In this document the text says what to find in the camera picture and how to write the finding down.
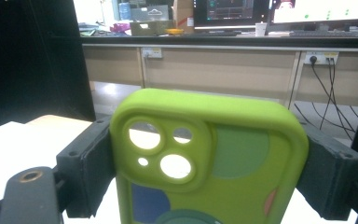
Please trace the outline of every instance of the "computer monitor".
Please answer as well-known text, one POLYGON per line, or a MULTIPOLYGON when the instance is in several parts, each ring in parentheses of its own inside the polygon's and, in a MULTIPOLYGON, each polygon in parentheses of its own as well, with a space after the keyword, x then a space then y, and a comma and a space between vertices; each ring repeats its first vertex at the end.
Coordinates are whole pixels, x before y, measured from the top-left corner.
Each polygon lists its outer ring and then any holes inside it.
POLYGON ((358 25, 358 0, 270 0, 269 25, 289 24, 314 29, 358 25))
POLYGON ((194 29, 199 31, 254 30, 267 22, 269 0, 194 0, 194 29))

